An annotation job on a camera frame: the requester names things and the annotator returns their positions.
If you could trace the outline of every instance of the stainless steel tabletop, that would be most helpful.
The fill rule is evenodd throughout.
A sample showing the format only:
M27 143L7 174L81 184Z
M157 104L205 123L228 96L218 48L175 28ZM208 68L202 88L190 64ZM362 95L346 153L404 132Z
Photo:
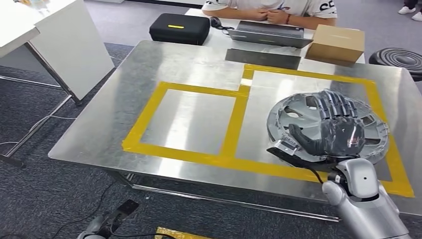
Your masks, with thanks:
M422 215L422 98L406 70L302 59L299 71L279 71L225 61L225 55L224 49L140 42L49 157L325 200L311 173L265 151L270 144L266 118L274 104L289 95L332 89L385 113L394 140L388 160L376 165L378 176L402 212ZM135 153L136 144L146 153Z

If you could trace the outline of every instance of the computer mouse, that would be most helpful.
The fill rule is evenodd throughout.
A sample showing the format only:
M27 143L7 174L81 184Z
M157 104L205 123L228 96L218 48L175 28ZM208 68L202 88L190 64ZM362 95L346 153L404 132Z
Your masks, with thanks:
M215 17L215 16L211 17L210 22L211 22L212 27L215 27L215 28L221 27L221 21L218 17Z

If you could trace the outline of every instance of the black stool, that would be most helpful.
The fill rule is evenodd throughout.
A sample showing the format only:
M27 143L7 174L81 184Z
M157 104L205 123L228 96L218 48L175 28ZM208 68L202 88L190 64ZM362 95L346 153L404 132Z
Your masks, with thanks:
M406 68L414 81L422 81L422 55L402 49L385 48L371 55L369 64Z

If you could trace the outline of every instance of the open laptop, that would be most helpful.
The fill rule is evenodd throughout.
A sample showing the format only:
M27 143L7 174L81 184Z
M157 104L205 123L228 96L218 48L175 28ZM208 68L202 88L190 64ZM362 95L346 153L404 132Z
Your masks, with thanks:
M276 46L304 48L312 39L304 38L301 27L241 21L236 30L227 30L233 40Z

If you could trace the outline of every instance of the cardboard box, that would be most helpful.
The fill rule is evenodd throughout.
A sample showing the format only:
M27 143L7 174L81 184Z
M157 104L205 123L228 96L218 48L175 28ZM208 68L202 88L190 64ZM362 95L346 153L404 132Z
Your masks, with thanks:
M365 33L360 30L318 25L307 59L329 63L355 63L365 50Z

